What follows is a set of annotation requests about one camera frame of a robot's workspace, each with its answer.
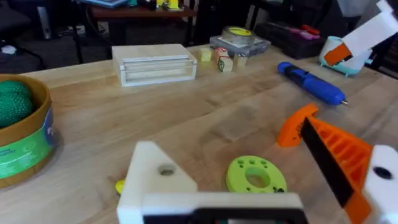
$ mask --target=white wooden box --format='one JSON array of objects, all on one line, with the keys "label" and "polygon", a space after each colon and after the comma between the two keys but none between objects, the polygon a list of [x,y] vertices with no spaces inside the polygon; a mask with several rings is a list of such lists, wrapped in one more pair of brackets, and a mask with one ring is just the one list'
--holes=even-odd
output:
[{"label": "white wooden box", "polygon": [[122,86],[195,79],[197,60],[180,44],[115,46],[112,55]]}]

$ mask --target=green disc with holes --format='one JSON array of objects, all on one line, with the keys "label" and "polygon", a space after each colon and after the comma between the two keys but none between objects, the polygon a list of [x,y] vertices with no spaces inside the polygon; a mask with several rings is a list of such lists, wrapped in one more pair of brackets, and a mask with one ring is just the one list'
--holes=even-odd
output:
[{"label": "green disc with holes", "polygon": [[286,192],[286,180],[269,161],[257,156],[241,156],[228,167],[226,185],[230,192]]}]

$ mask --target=yellow-green disc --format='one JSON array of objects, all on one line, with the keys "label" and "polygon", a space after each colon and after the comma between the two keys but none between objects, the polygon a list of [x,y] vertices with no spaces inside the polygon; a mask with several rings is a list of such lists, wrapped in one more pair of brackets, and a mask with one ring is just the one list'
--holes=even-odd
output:
[{"label": "yellow-green disc", "polygon": [[[259,184],[253,185],[248,177],[256,177]],[[258,156],[241,156],[228,167],[226,185],[230,192],[274,193],[287,191],[285,177],[269,161]]]}]

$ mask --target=orange plastic part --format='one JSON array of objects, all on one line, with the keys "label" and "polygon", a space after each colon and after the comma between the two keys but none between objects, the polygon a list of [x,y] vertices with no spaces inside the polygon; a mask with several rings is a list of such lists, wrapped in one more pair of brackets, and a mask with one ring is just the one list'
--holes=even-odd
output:
[{"label": "orange plastic part", "polygon": [[353,224],[362,223],[372,212],[370,204],[362,194],[362,188],[368,173],[373,147],[326,122],[311,117],[308,117],[308,120],[354,189],[354,194],[344,210]]},{"label": "orange plastic part", "polygon": [[301,127],[307,116],[314,116],[318,111],[313,103],[304,106],[289,117],[279,132],[277,142],[282,147],[298,146],[301,142]]},{"label": "orange plastic part", "polygon": [[316,28],[310,27],[308,25],[302,25],[301,29],[303,29],[313,35],[319,35],[319,33],[320,33],[319,30],[317,30]]},{"label": "orange plastic part", "polygon": [[329,51],[323,56],[328,65],[336,65],[344,58],[351,55],[351,52],[345,44],[340,44],[335,49]]},{"label": "orange plastic part", "polygon": [[312,103],[296,111],[283,125],[277,142],[282,147],[299,145],[302,124],[308,118],[354,190],[344,210],[353,224],[363,223],[372,212],[362,188],[373,147],[342,129],[314,118],[317,111],[318,108]]}]

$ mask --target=blue marker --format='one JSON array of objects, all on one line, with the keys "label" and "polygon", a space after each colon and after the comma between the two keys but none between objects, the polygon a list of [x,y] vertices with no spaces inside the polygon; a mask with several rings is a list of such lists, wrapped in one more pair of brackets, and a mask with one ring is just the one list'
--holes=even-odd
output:
[{"label": "blue marker", "polygon": [[339,88],[289,62],[278,64],[278,71],[329,105],[349,105]]}]

